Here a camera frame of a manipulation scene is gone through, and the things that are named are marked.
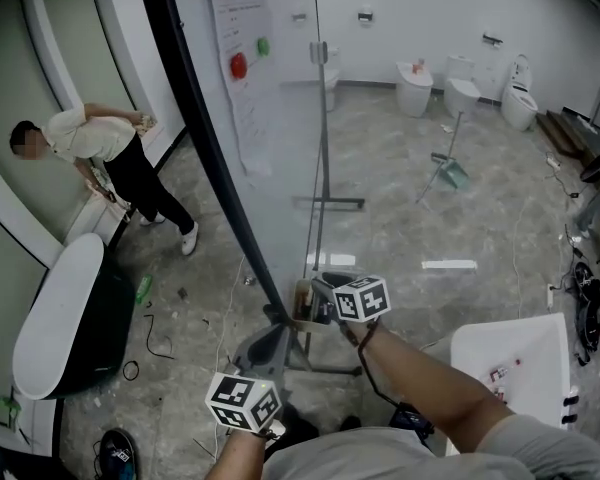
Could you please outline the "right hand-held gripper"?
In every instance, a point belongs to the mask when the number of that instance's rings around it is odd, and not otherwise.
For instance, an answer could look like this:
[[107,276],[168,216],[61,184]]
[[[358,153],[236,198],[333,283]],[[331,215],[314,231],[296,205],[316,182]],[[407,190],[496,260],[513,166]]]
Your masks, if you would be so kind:
[[330,304],[332,318],[339,322],[365,323],[392,309],[386,281],[377,275],[323,272],[312,279],[311,287]]

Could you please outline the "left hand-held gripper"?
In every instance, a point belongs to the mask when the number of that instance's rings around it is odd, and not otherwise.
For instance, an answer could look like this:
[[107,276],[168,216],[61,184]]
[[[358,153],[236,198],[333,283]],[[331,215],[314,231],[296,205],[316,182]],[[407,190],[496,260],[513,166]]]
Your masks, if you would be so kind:
[[245,339],[227,369],[212,378],[205,404],[216,422],[260,434],[281,410],[291,329],[275,324]]

